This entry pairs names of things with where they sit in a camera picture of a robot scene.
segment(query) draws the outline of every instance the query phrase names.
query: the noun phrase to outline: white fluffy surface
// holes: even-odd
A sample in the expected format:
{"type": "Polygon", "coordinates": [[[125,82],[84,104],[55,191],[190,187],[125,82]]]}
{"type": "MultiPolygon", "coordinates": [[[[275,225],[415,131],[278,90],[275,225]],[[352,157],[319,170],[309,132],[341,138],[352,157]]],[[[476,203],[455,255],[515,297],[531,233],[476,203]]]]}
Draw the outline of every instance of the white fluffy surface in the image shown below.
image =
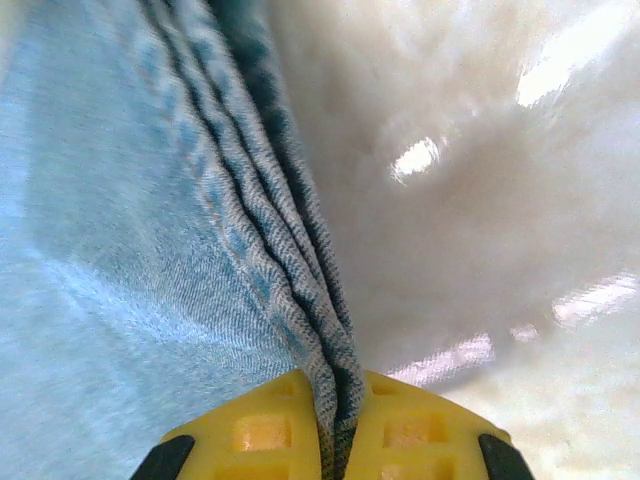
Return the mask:
{"type": "Polygon", "coordinates": [[[538,479],[632,479],[640,14],[579,3],[273,0],[272,23],[365,366],[500,424],[538,479]]]}

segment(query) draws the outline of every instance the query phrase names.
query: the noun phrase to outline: jeans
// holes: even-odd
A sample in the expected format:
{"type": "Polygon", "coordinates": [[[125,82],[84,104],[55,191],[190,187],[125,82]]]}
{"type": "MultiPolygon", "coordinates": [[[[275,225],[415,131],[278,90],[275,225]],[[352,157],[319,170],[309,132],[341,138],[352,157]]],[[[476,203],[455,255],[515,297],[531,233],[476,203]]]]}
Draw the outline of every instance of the jeans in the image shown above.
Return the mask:
{"type": "Polygon", "coordinates": [[[258,0],[47,0],[0,88],[0,460],[127,478],[292,368],[340,477],[364,386],[258,0]]]}

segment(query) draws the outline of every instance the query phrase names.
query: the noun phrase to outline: denim fabric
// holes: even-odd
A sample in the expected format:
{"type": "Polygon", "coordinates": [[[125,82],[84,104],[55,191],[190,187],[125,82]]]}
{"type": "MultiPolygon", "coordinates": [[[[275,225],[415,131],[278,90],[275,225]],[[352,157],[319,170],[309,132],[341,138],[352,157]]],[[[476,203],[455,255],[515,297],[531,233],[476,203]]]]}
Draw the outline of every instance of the denim fabric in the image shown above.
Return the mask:
{"type": "Polygon", "coordinates": [[[0,89],[2,475],[126,478],[297,366],[341,476],[364,388],[264,8],[30,15],[0,89]]]}

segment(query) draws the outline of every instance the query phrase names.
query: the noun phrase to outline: yellow plastic object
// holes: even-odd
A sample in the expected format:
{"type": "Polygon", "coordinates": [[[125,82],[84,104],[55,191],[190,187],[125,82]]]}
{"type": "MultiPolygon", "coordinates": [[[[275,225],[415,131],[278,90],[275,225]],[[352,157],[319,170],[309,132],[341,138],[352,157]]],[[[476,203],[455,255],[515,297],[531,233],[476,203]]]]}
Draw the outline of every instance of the yellow plastic object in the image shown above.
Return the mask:
{"type": "MultiPolygon", "coordinates": [[[[481,434],[509,435],[437,395],[375,373],[345,480],[488,480],[481,434]]],[[[320,480],[311,388],[283,375],[179,427],[195,445],[178,480],[320,480]]]]}

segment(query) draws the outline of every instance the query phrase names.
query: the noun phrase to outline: black rubber edge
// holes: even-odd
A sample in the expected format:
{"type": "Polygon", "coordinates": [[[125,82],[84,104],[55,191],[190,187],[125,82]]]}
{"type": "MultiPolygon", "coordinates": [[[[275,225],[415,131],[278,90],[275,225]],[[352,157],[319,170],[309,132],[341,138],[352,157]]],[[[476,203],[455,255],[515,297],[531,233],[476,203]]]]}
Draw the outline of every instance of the black rubber edge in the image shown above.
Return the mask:
{"type": "Polygon", "coordinates": [[[176,480],[196,440],[180,435],[151,449],[131,480],[176,480]]]}
{"type": "Polygon", "coordinates": [[[535,480],[522,454],[497,437],[483,433],[478,437],[489,480],[535,480]]]}

